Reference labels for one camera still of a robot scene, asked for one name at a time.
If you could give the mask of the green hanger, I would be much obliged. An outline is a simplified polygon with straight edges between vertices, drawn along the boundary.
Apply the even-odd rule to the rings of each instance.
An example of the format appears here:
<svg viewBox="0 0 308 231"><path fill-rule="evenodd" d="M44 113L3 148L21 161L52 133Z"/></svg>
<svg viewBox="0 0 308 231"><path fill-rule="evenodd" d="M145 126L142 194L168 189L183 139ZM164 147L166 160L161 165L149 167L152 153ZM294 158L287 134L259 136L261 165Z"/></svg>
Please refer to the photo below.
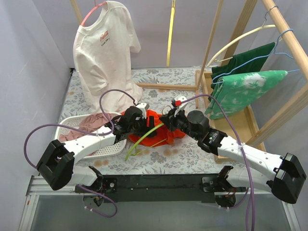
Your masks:
<svg viewBox="0 0 308 231"><path fill-rule="evenodd" d="M128 153L126 154L125 157L125 161L128 160L128 158L132 155L132 151L139 145L139 143L146 138L147 136L149 136L149 138L152 138L154 135L157 134L157 132L155 130L157 130L159 127L163 126L164 124L161 123L158 126L155 126L153 129L151 129L149 132L147 132L145 135L143 135L137 142L135 142L133 144L133 146L129 149Z"/></svg>

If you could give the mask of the orange t shirt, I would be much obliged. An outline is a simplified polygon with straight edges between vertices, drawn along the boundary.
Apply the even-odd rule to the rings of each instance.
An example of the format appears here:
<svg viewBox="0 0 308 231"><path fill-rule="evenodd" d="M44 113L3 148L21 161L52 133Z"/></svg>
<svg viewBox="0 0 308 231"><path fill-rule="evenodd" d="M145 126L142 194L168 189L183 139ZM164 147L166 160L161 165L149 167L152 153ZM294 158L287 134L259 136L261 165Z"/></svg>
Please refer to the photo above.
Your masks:
<svg viewBox="0 0 308 231"><path fill-rule="evenodd" d="M162 116L162 114L158 114L157 112L153 110L147 110L147 116L153 116L154 117L154 125L158 126L162 122L159 120L159 117ZM154 135L152 138L149 138L147 136L144 138L139 144L143 146L161 146L161 145L172 145L175 141L175 139L182 139L185 137L185 133L181 132L180 130L175 130L175 131L169 131L165 125L159 127L157 130L156 135ZM141 136L136 136L136 135L129 135L128 139L135 143L137 142Z"/></svg>

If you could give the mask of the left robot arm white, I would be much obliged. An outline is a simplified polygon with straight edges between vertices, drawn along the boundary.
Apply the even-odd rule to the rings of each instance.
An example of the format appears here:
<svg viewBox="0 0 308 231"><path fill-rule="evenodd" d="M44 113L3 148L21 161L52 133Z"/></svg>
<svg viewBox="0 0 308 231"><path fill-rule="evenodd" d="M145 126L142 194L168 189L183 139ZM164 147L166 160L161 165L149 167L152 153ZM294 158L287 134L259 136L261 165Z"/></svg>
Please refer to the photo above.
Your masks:
<svg viewBox="0 0 308 231"><path fill-rule="evenodd" d="M37 170L56 191L67 184L81 184L91 192L103 187L103 175L95 167L80 167L77 162L97 150L126 140L129 135L142 136L154 127L154 119L147 118L148 103L129 107L118 119L100 127L94 135L49 143L37 164Z"/></svg>

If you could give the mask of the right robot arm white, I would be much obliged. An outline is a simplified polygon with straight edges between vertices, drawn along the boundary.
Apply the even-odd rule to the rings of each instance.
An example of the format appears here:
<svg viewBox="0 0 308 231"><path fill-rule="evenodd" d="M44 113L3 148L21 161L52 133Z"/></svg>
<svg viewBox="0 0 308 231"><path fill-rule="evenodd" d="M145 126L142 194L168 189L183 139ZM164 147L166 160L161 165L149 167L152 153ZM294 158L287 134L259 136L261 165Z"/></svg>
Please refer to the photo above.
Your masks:
<svg viewBox="0 0 308 231"><path fill-rule="evenodd" d="M208 118L198 110L186 116L183 110L172 109L159 119L170 131L178 129L196 140L203 151L249 164L249 169L243 170L224 166L215 178L203 181L207 192L226 192L253 184L255 189L271 192L284 202L297 202L307 176L295 155L270 154L238 144L231 136L211 127Z"/></svg>

